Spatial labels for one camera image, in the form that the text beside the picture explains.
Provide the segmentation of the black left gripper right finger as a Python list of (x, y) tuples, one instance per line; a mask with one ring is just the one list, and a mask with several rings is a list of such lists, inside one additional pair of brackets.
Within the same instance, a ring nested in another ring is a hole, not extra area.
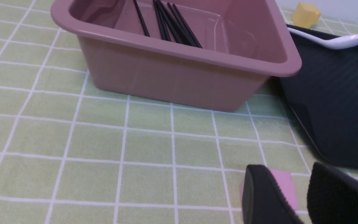
[(307, 190), (307, 210), (313, 224), (358, 224), (358, 180), (315, 162)]

